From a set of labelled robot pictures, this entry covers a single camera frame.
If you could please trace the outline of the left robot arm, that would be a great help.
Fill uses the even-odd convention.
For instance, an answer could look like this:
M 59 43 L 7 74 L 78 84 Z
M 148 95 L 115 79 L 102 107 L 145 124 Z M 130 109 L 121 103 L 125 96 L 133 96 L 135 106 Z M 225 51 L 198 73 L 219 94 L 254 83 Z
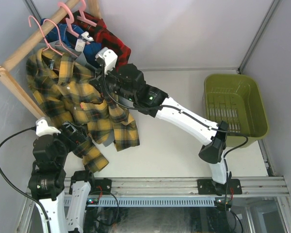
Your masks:
M 87 139 L 83 128 L 65 122 L 60 128 L 50 126 L 45 117 L 36 122 L 33 143 L 35 161 L 29 180 L 32 197 L 38 202 L 43 231 L 45 233 L 81 233 L 87 197 L 97 187 L 93 173 L 76 171 L 71 178 L 69 194 L 72 196 L 68 212 L 65 212 L 64 170 L 67 155 Z

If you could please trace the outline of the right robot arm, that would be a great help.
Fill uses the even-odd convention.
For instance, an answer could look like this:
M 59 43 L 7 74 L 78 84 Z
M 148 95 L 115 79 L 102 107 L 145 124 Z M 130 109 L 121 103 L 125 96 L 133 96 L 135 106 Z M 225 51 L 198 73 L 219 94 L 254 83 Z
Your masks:
M 165 120 L 186 131 L 200 143 L 198 156 L 209 164 L 211 184 L 217 193 L 230 189 L 227 162 L 224 156 L 228 124 L 224 121 L 209 121 L 181 106 L 166 92 L 146 83 L 144 74 L 135 65 L 128 64 L 119 69 L 99 68 L 89 83 L 114 100 L 113 95 L 130 102 L 132 110 L 144 115 Z

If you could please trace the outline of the yellow plaid shirt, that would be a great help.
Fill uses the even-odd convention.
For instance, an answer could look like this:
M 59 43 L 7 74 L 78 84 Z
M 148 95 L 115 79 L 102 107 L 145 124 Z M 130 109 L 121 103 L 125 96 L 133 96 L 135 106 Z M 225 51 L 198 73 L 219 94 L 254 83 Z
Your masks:
M 26 62 L 27 82 L 35 100 L 55 127 L 68 121 L 85 130 L 86 140 L 73 153 L 86 170 L 99 172 L 108 165 L 96 144 L 114 137 L 117 151 L 140 144 L 135 119 L 128 109 L 96 90 L 89 81 L 95 73 L 68 53 L 39 49 Z

